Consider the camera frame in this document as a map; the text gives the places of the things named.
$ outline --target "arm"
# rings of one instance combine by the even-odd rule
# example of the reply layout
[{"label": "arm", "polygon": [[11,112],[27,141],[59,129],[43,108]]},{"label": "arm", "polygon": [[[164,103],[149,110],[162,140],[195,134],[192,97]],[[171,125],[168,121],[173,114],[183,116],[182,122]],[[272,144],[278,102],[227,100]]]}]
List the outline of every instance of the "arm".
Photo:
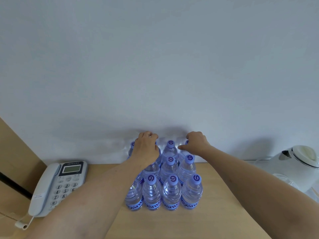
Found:
[{"label": "arm", "polygon": [[201,156],[272,239],[318,238],[319,205],[275,176],[211,146],[201,132],[178,148]]},{"label": "arm", "polygon": [[157,138],[140,133],[130,159],[71,193],[27,239],[104,239],[135,177],[157,159]]}]

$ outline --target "telephone display screen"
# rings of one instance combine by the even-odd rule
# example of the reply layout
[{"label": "telephone display screen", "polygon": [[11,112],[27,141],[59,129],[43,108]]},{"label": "telephone display screen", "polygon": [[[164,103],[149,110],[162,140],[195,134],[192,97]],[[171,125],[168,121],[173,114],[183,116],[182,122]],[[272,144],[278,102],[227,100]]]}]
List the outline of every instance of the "telephone display screen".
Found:
[{"label": "telephone display screen", "polygon": [[68,166],[68,167],[64,167],[63,173],[77,172],[77,171],[80,171],[80,169],[81,169],[81,165],[78,165],[78,166]]}]

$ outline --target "telephone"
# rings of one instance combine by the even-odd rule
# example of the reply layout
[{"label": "telephone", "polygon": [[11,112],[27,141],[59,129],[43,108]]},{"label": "telephone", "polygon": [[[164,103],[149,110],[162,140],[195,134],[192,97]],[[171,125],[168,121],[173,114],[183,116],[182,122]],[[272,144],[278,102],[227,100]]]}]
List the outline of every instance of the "telephone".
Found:
[{"label": "telephone", "polygon": [[53,163],[42,174],[31,199],[29,215],[44,217],[80,187],[87,172],[85,161]]}]

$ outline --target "wooden table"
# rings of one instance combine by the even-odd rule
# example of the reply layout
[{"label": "wooden table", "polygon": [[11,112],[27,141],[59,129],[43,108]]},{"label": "wooden table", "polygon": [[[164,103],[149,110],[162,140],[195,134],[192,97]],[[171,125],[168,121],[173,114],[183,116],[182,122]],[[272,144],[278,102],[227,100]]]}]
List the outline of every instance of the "wooden table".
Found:
[{"label": "wooden table", "polygon": [[[116,164],[89,165],[86,181],[114,166]],[[194,210],[180,205],[176,211],[168,211],[161,205],[156,211],[143,206],[131,212],[123,204],[106,238],[270,238],[208,163],[197,163],[196,168],[204,191]],[[35,218],[26,231],[18,230],[13,238],[24,238],[41,220]]]}]

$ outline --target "kettle lid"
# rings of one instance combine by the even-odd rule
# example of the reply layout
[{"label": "kettle lid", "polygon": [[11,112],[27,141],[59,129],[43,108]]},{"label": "kettle lid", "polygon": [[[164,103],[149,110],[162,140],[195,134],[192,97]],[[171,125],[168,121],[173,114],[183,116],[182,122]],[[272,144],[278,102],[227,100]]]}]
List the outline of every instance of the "kettle lid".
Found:
[{"label": "kettle lid", "polygon": [[296,145],[293,146],[293,153],[304,163],[319,168],[319,159],[316,152],[311,147]]}]

